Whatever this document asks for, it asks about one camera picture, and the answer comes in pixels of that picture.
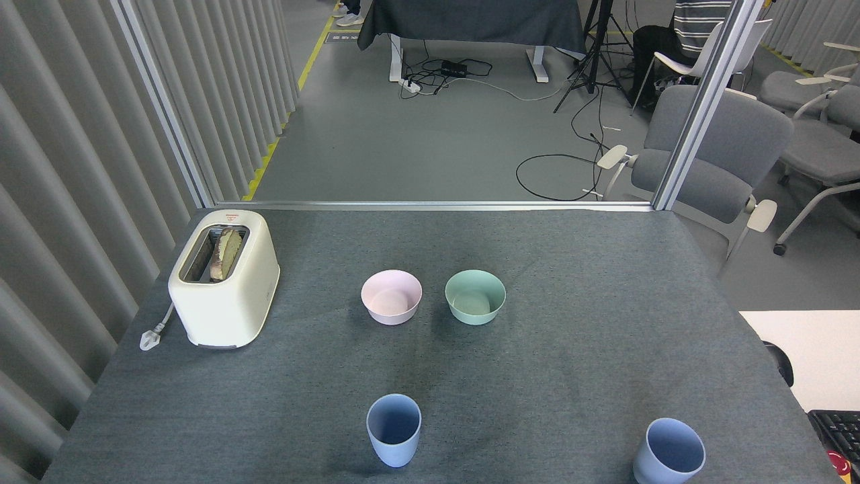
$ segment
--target cup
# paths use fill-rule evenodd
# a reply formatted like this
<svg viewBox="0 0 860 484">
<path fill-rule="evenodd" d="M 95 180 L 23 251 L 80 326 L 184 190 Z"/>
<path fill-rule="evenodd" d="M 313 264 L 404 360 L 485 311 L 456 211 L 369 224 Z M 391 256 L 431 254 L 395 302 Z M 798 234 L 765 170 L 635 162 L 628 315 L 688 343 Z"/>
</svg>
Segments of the cup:
<svg viewBox="0 0 860 484">
<path fill-rule="evenodd" d="M 633 461 L 639 484 L 681 484 L 704 466 L 704 444 L 689 425 L 676 419 L 657 419 Z"/>
<path fill-rule="evenodd" d="M 421 410 L 404 394 L 387 394 L 367 411 L 367 435 L 385 465 L 398 468 L 412 460 L 421 436 Z"/>
<path fill-rule="evenodd" d="M 458 272 L 445 285 L 451 313 L 467 325 L 489 323 L 505 303 L 505 285 L 483 270 Z"/>
<path fill-rule="evenodd" d="M 376 321 L 399 325 L 415 315 L 421 301 L 421 283 L 402 270 L 383 270 L 361 287 L 361 302 Z"/>
</svg>

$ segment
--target red object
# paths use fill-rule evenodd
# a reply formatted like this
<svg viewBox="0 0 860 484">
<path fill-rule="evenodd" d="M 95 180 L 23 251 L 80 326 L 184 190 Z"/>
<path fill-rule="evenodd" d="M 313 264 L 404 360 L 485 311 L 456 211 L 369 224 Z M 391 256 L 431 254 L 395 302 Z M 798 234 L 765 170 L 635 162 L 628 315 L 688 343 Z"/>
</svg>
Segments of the red object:
<svg viewBox="0 0 860 484">
<path fill-rule="evenodd" d="M 837 474 L 848 475 L 851 472 L 851 463 L 842 454 L 834 450 L 828 450 L 827 456 L 830 457 L 830 463 L 833 464 L 833 468 L 836 469 Z"/>
</svg>

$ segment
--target table leg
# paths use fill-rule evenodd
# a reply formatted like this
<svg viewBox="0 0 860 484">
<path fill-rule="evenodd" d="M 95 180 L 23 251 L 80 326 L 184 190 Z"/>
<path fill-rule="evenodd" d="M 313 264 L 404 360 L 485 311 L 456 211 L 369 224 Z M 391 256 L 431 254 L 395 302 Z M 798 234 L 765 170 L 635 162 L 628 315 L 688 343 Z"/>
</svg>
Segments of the table leg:
<svg viewBox="0 0 860 484">
<path fill-rule="evenodd" d="M 388 72 L 388 80 L 392 83 L 400 81 L 403 74 L 403 50 L 400 48 L 400 37 L 391 35 L 391 69 Z"/>
<path fill-rule="evenodd" d="M 541 83 L 548 83 L 550 75 L 546 73 L 544 68 L 544 46 L 535 46 L 533 49 L 526 49 L 525 55 L 528 56 L 531 63 L 531 69 L 535 72 L 535 79 Z"/>
</svg>

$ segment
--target white toaster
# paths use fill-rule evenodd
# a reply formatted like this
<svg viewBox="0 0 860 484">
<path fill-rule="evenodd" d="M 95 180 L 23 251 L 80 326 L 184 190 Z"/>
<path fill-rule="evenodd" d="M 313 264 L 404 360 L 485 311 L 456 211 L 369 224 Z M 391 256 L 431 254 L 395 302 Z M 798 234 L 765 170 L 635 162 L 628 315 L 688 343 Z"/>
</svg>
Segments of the white toaster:
<svg viewBox="0 0 860 484">
<path fill-rule="evenodd" d="M 212 254 L 226 228 L 237 230 L 242 243 L 224 280 L 214 282 Z M 194 229 L 170 273 L 168 291 L 192 343 L 238 348 L 260 334 L 279 276 L 272 235 L 262 216 L 248 210 L 218 210 Z"/>
</svg>

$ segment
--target keyboard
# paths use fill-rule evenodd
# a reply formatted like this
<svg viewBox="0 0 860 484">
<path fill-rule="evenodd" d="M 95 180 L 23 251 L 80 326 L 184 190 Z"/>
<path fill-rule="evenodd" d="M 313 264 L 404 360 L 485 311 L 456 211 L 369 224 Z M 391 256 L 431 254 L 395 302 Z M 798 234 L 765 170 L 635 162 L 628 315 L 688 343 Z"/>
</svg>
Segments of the keyboard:
<svg viewBox="0 0 860 484">
<path fill-rule="evenodd" d="M 860 482 L 860 411 L 810 410 L 821 443 L 851 461 L 851 480 Z"/>
</svg>

